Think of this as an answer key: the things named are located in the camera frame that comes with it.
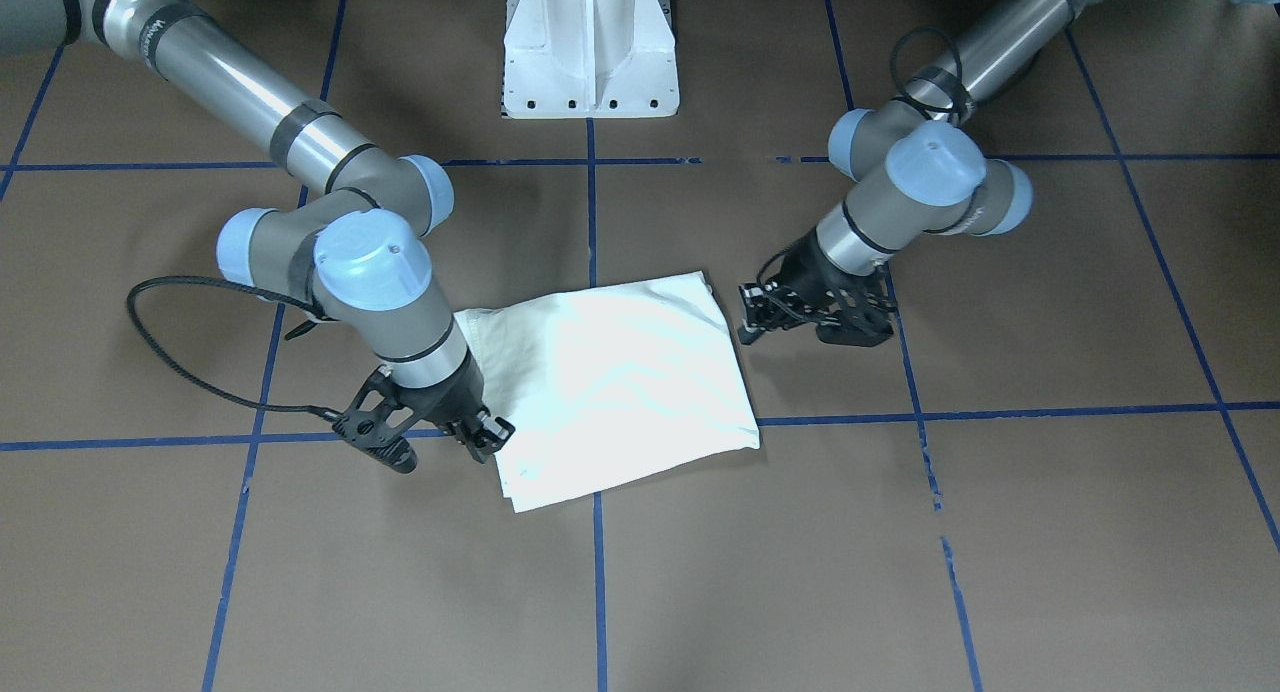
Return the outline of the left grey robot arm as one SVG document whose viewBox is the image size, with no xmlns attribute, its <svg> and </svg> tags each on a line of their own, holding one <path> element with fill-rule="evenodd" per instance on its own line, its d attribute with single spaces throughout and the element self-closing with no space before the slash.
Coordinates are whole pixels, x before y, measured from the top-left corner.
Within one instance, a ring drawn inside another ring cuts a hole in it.
<svg viewBox="0 0 1280 692">
<path fill-rule="evenodd" d="M 1024 171 L 987 159 L 963 124 L 1028 72 L 1043 46 L 1103 0 L 997 0 L 883 107 L 845 113 L 828 139 L 852 182 L 831 212 L 740 288 L 740 344 L 812 326 L 819 342 L 874 347 L 893 336 L 886 267 L 922 235 L 995 237 L 1029 214 Z M 1277 0 L 1229 0 L 1274 4 Z"/>
</svg>

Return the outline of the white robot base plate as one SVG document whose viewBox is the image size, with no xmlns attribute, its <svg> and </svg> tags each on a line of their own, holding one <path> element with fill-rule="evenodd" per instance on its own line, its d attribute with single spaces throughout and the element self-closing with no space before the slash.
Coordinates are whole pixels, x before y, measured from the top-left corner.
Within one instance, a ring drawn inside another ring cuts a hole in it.
<svg viewBox="0 0 1280 692">
<path fill-rule="evenodd" d="M 675 0 L 506 0 L 503 45 L 516 122 L 678 113 Z"/>
</svg>

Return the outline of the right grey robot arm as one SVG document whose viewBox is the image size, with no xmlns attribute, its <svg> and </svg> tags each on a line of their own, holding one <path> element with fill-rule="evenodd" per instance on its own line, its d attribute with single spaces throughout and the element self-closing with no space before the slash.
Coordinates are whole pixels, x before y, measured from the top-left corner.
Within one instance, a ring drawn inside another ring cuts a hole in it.
<svg viewBox="0 0 1280 692">
<path fill-rule="evenodd" d="M 349 52 L 338 104 L 398 150 L 462 153 L 460 95 L 492 67 L 497 0 L 206 0 L 307 92 L 334 18 Z M 292 203 L 293 177 L 247 165 L 251 142 L 97 40 L 96 0 L 3 0 L 3 481 L 224 468 L 227 443 L 86 446 L 87 437 L 233 434 L 264 411 L 179 382 L 125 318 L 152 272 L 212 274 L 239 206 Z"/>
</svg>

